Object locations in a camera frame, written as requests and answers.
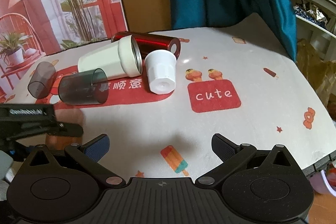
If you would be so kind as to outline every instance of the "white cup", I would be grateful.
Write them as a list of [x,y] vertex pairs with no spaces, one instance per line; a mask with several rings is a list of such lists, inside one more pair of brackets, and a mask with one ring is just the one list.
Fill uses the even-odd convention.
[[176,88],[176,57],[167,50],[150,52],[145,58],[149,89],[167,94]]
[[123,37],[81,56],[78,60],[78,72],[97,68],[105,72],[108,80],[141,75],[142,59],[134,37]]

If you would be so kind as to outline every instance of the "triangular cutout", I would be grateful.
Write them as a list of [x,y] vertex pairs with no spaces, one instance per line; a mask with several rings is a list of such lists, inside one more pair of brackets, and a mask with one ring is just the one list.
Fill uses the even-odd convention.
[[288,161],[286,155],[282,151],[279,151],[277,153],[277,156],[275,157],[275,160],[274,160],[273,164],[283,165],[283,166],[291,166],[291,164]]
[[43,151],[38,151],[30,163],[30,166],[48,164],[49,161]]

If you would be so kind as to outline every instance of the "red thermos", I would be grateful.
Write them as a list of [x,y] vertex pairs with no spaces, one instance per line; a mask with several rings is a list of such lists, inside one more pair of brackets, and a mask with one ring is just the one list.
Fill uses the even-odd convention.
[[176,59],[179,57],[181,51],[181,42],[178,38],[134,32],[118,32],[113,36],[111,41],[114,42],[121,39],[122,37],[130,35],[133,35],[133,37],[137,41],[141,57],[143,59],[150,52],[162,49],[172,52],[176,56]]

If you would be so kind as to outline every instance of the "wooden floor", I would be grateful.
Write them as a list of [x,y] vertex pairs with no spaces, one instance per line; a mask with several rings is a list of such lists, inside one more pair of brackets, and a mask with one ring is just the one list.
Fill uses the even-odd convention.
[[309,224],[336,224],[336,198],[315,192],[309,211]]

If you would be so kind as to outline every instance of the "popsicle stick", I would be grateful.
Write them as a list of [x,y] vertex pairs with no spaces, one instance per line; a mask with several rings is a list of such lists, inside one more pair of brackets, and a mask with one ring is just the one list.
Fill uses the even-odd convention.
[[188,173],[188,171],[187,170],[182,170],[182,173],[186,176],[186,177],[188,177],[189,176],[189,173]]

